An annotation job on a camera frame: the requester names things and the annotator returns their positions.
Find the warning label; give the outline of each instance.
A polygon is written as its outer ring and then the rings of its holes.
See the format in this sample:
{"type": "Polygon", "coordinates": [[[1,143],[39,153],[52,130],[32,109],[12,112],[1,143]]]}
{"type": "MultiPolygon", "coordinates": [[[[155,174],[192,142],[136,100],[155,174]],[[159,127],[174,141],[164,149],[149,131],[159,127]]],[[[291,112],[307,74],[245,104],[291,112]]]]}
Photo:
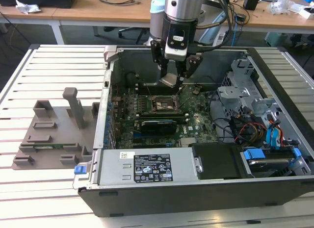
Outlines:
{"type": "Polygon", "coordinates": [[[134,181],[173,181],[169,154],[134,155],[134,181]]]}

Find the cpu socket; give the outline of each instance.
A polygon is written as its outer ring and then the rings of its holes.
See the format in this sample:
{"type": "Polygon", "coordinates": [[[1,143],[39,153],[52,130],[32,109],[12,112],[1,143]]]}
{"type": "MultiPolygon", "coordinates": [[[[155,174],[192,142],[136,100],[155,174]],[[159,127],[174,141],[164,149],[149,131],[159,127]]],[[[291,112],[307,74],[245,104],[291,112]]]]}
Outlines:
{"type": "Polygon", "coordinates": [[[180,112],[177,96],[165,97],[155,96],[152,97],[153,112],[180,112]]]}

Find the metal bracket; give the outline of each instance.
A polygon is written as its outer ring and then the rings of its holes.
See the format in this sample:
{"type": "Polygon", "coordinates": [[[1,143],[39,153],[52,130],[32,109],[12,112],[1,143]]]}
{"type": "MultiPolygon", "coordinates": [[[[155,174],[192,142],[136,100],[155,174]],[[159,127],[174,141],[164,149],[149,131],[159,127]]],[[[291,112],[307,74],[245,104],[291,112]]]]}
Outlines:
{"type": "Polygon", "coordinates": [[[190,64],[190,68],[185,72],[184,77],[189,78],[191,77],[194,72],[197,70],[203,58],[201,55],[191,55],[187,58],[187,62],[190,64]]]}
{"type": "Polygon", "coordinates": [[[118,57],[118,51],[116,45],[110,45],[105,47],[104,59],[105,62],[110,62],[118,57]]]}
{"type": "Polygon", "coordinates": [[[160,67],[160,78],[162,78],[167,74],[169,60],[164,58],[162,55],[160,40],[151,41],[151,51],[152,51],[153,61],[157,63],[160,67]]]}

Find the circuit board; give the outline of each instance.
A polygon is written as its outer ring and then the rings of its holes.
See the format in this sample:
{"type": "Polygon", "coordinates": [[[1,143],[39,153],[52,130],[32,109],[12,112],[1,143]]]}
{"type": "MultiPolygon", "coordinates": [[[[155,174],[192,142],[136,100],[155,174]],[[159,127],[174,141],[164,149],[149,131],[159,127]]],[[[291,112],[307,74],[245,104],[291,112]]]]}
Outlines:
{"type": "Polygon", "coordinates": [[[116,125],[119,126],[117,137],[118,149],[187,147],[191,143],[216,142],[218,136],[209,120],[204,92],[195,91],[195,85],[184,86],[177,95],[139,95],[135,89],[126,89],[115,102],[116,125]],[[165,121],[167,113],[179,113],[172,117],[176,129],[169,135],[149,135],[141,133],[140,114],[151,114],[147,120],[165,121]]]}

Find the screw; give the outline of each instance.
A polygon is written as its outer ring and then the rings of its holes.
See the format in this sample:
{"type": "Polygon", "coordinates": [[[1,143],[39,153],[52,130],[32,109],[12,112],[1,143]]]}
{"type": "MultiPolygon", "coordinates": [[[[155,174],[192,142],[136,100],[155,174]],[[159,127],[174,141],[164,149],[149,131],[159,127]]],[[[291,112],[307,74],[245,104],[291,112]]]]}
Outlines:
{"type": "Polygon", "coordinates": [[[197,171],[198,173],[202,173],[202,172],[203,172],[203,169],[202,169],[202,167],[201,167],[200,165],[196,165],[196,171],[197,171]]]}

